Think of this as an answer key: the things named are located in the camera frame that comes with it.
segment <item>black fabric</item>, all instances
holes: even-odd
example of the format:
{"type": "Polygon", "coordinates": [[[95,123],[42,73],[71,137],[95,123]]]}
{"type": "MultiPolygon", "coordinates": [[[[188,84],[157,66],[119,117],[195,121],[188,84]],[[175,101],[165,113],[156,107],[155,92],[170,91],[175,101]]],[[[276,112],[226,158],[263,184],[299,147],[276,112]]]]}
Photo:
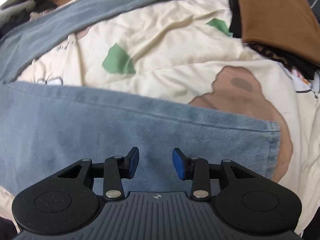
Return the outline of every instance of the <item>black fabric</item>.
{"type": "Polygon", "coordinates": [[[233,33],[234,38],[242,37],[241,15],[238,0],[229,0],[230,10],[232,12],[232,21],[229,31],[233,33]]]}
{"type": "Polygon", "coordinates": [[[253,42],[249,42],[248,45],[251,49],[268,59],[282,63],[284,67],[289,70],[292,70],[292,68],[295,67],[306,79],[313,80],[315,71],[320,69],[319,66],[282,49],[253,42]]]}
{"type": "Polygon", "coordinates": [[[52,10],[57,7],[57,5],[48,0],[35,0],[36,7],[32,10],[33,12],[41,13],[46,10],[52,10]]]}
{"type": "MultiPolygon", "coordinates": [[[[239,2],[238,0],[229,1],[230,10],[232,11],[232,21],[229,31],[233,33],[234,38],[241,38],[242,27],[239,2]]],[[[292,70],[292,68],[295,67],[306,79],[313,80],[315,71],[320,70],[319,66],[290,52],[270,47],[265,44],[257,44],[255,42],[249,42],[248,44],[251,49],[257,51],[262,56],[277,62],[281,62],[284,67],[289,70],[292,70]]]]}
{"type": "Polygon", "coordinates": [[[316,212],[310,224],[303,232],[302,238],[305,240],[319,240],[320,239],[320,208],[316,212]]]}
{"type": "Polygon", "coordinates": [[[11,220],[0,217],[0,239],[11,240],[18,235],[17,229],[11,220]]]}

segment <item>brown fabric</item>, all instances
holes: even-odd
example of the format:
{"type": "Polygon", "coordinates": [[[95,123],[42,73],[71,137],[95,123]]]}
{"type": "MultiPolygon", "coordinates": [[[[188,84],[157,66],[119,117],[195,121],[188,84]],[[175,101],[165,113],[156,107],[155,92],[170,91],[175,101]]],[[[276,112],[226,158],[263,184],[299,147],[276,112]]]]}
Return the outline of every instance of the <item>brown fabric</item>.
{"type": "Polygon", "coordinates": [[[272,178],[278,182],[288,169],[293,146],[286,121],[265,99],[259,81],[246,68],[225,66],[212,82],[212,90],[195,97],[189,104],[279,122],[281,141],[272,178]]]}
{"type": "Polygon", "coordinates": [[[320,64],[320,26],[307,0],[238,0],[242,41],[282,49],[320,64]]]}

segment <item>rumpled fabric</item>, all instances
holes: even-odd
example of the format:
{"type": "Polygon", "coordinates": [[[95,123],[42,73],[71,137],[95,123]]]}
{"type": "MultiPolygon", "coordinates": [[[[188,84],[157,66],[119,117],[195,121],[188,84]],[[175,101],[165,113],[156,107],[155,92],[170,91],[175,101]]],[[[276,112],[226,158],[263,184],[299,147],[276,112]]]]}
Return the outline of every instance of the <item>rumpled fabric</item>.
{"type": "MultiPolygon", "coordinates": [[[[79,159],[103,162],[113,155],[126,155],[133,146],[140,150],[140,164],[135,178],[123,181],[126,192],[189,191],[191,182],[180,181],[172,165],[174,147],[181,148],[187,156],[203,157],[210,163],[233,159],[267,178],[272,177],[280,145],[277,122],[115,91],[8,83],[29,60],[57,45],[63,36],[58,28],[65,34],[73,33],[99,19],[155,0],[80,0],[78,3],[81,1],[85,1],[81,3],[83,7],[68,11],[79,17],[76,27],[68,25],[64,18],[62,23],[51,18],[56,12],[26,24],[28,30],[41,29],[45,27],[43,19],[49,18],[56,24],[50,25],[50,31],[58,33],[59,38],[41,31],[46,39],[35,35],[27,47],[25,38],[31,39],[30,33],[20,26],[0,43],[0,58],[4,60],[0,60],[1,81],[6,83],[0,86],[0,185],[15,195],[79,159]],[[87,3],[90,10],[80,11],[87,3]],[[99,8],[92,9],[92,4],[99,8]],[[14,41],[19,41],[20,46],[15,47],[16,54],[7,50],[14,41]],[[2,52],[10,52],[11,59],[2,56],[2,52]]],[[[95,185],[95,192],[101,193],[102,182],[95,185]]],[[[213,193],[219,190],[215,183],[212,187],[213,193]]]]}
{"type": "MultiPolygon", "coordinates": [[[[215,88],[219,95],[213,98],[216,109],[281,121],[281,149],[273,174],[273,180],[279,181],[293,148],[295,157],[300,154],[300,130],[292,127],[298,120],[293,87],[277,63],[263,60],[240,40],[225,35],[231,17],[229,0],[153,3],[69,35],[34,60],[18,80],[112,89],[187,104],[211,92],[211,83],[219,76],[215,88]],[[229,72],[230,68],[223,68],[226,65],[235,67],[229,72]],[[247,91],[239,82],[234,85],[230,76],[254,89],[247,91]]],[[[300,169],[295,168],[295,173],[298,176],[300,169]]]]}
{"type": "Polygon", "coordinates": [[[259,53],[266,50],[257,50],[257,45],[268,46],[268,51],[285,59],[276,61],[313,80],[320,69],[320,26],[307,0],[230,0],[230,7],[234,37],[241,37],[259,53]]]}
{"type": "Polygon", "coordinates": [[[9,22],[4,24],[0,28],[0,39],[9,31],[11,31],[13,28],[27,22],[31,18],[32,13],[42,13],[46,12],[48,10],[53,10],[57,7],[57,5],[51,1],[48,0],[34,0],[36,3],[35,7],[30,11],[27,11],[26,9],[23,9],[21,12],[19,12],[16,15],[12,15],[10,17],[9,22]]]}
{"type": "Polygon", "coordinates": [[[79,0],[24,23],[0,40],[0,84],[14,81],[32,62],[94,23],[158,0],[79,0]]]}

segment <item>small logo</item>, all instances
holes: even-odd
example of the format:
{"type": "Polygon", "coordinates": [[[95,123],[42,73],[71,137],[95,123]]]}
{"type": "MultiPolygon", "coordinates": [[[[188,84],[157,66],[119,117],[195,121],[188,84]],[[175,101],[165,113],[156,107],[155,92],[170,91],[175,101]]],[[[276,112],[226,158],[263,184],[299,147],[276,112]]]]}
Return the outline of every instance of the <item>small logo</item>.
{"type": "Polygon", "coordinates": [[[160,199],[160,198],[162,198],[162,195],[156,194],[156,195],[154,195],[153,197],[156,198],[156,199],[160,199]]]}

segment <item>pile of clothes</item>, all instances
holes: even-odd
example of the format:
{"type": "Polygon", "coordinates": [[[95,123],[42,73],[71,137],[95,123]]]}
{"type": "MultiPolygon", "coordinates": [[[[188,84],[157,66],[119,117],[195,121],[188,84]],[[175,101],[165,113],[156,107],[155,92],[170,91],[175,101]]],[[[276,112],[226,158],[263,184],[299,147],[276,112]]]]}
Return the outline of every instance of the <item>pile of clothes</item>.
{"type": "Polygon", "coordinates": [[[8,0],[0,5],[0,39],[14,27],[56,7],[55,3],[48,0],[8,0]]]}
{"type": "Polygon", "coordinates": [[[281,62],[290,71],[297,69],[306,79],[313,80],[320,70],[320,54],[316,49],[320,45],[320,27],[308,1],[265,1],[229,0],[233,37],[241,38],[243,43],[281,62]]]}

